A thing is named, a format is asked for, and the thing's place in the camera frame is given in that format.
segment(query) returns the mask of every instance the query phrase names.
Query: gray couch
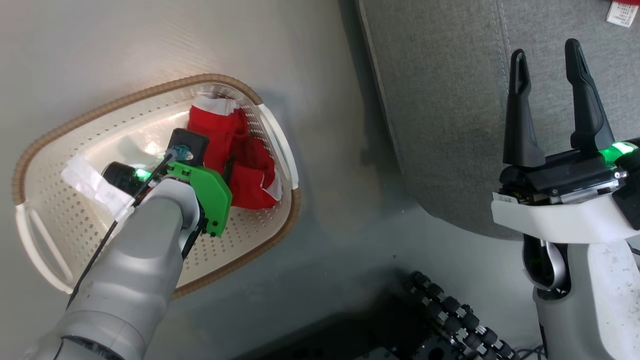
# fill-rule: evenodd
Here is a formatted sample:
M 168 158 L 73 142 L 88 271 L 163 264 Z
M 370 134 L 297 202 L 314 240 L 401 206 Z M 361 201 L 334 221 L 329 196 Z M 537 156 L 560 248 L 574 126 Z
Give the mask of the gray couch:
M 570 149 L 564 42 L 580 40 L 617 140 L 640 136 L 640 20 L 605 21 L 606 0 L 358 0 L 406 185 L 431 215 L 517 239 L 495 225 L 509 57 L 527 54 L 538 145 Z

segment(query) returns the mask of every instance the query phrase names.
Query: black cable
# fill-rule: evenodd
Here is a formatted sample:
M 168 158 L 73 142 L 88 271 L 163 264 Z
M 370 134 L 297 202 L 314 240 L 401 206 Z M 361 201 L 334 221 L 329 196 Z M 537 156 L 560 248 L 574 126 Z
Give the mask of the black cable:
M 171 160 L 172 157 L 173 157 L 172 155 L 167 155 L 167 156 L 164 157 L 164 159 L 160 162 L 160 164 L 158 164 L 156 169 L 151 173 L 151 175 L 147 178 L 147 180 L 145 180 L 145 182 L 133 194 L 133 199 L 134 200 L 138 196 L 140 196 L 145 191 L 145 189 L 147 189 L 147 186 L 149 186 L 149 183 L 151 183 L 151 180 L 153 180 L 160 173 L 160 171 L 162 171 L 162 169 L 164 169 L 164 166 Z M 95 252 L 93 253 L 93 256 L 91 257 L 91 260 L 89 260 L 89 262 L 86 264 L 86 267 L 82 271 L 82 274 L 80 275 L 80 278 L 78 278 L 78 281 L 77 281 L 76 285 L 74 286 L 74 290 L 71 293 L 71 296 L 69 297 L 69 302 L 67 302 L 67 309 L 69 308 L 71 303 L 76 298 L 76 295 L 78 295 L 78 291 L 80 290 L 80 284 L 82 283 L 82 280 L 84 279 L 86 274 L 89 272 L 89 270 L 91 270 L 91 267 L 93 266 L 93 263 L 98 258 L 98 255 L 100 254 L 100 251 L 102 251 L 102 248 L 105 246 L 105 244 L 107 244 L 107 240 L 109 240 L 109 237 L 111 237 L 111 233 L 113 233 L 113 231 L 115 230 L 117 225 L 118 225 L 117 221 L 114 221 L 113 224 L 111 224 L 111 226 L 107 230 L 107 233 L 104 235 L 104 237 L 100 241 L 100 244 L 95 249 Z
M 528 359 L 529 357 L 531 357 L 533 354 L 537 354 L 538 355 L 538 360 L 542 360 L 542 352 L 544 351 L 544 346 L 540 345 L 536 348 L 523 348 L 517 351 L 518 355 L 520 355 L 521 352 L 525 352 L 525 354 L 520 355 L 520 360 L 525 360 Z

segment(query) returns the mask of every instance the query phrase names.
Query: white tag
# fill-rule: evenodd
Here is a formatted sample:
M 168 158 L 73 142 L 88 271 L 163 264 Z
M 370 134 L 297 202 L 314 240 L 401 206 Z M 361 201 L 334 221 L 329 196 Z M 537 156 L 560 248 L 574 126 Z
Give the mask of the white tag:
M 638 5 L 621 4 L 617 1 L 613 1 L 609 8 L 609 13 L 607 14 L 607 21 L 611 24 L 628 28 L 634 21 L 637 12 Z
M 513 196 L 503 195 L 499 193 L 493 193 L 493 199 L 497 201 L 511 202 L 513 204 L 518 204 L 518 199 Z

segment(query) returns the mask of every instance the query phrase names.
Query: white plastic basket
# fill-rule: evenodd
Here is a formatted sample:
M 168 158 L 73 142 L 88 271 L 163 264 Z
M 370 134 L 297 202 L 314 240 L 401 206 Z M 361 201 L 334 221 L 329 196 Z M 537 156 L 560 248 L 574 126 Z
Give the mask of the white plastic basket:
M 93 110 L 32 144 L 13 175 L 16 223 L 24 248 L 55 288 L 71 293 L 110 215 L 62 181 L 75 154 L 98 171 L 108 163 L 149 164 L 164 153 L 171 132 L 185 127 L 196 95 L 238 101 L 250 134 L 261 138 L 276 164 L 282 200 L 259 211 L 231 208 L 222 238 L 200 236 L 184 262 L 174 297 L 195 291 L 243 266 L 292 229 L 300 208 L 298 173 L 289 144 L 260 97 L 228 76 L 203 74 L 142 90 Z

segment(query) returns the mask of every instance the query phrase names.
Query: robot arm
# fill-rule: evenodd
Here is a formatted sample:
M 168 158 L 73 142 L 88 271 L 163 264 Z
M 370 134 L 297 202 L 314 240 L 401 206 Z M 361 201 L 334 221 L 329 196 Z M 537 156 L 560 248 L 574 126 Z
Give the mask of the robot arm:
M 143 359 L 199 214 L 190 185 L 160 182 L 92 266 L 57 326 L 24 359 Z
M 565 44 L 572 150 L 545 156 L 529 111 L 522 50 L 511 59 L 502 188 L 493 219 L 524 234 L 522 258 L 551 360 L 622 360 L 640 349 L 639 139 L 616 143 L 582 48 Z

